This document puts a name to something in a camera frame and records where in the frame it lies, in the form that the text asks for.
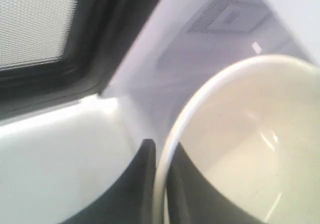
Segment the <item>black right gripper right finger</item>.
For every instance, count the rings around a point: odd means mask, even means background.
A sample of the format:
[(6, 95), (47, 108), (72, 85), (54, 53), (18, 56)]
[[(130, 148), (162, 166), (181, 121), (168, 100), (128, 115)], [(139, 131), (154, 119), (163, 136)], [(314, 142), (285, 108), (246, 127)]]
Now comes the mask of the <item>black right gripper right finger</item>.
[(195, 167), (178, 144), (167, 178), (171, 224), (239, 224), (237, 208), (226, 200)]

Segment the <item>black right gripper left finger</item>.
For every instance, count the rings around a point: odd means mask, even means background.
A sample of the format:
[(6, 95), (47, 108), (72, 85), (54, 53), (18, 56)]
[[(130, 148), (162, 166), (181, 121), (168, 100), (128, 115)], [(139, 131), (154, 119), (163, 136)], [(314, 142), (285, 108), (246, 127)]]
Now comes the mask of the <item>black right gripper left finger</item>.
[(64, 224), (151, 224), (156, 145), (144, 139), (126, 170), (97, 200)]

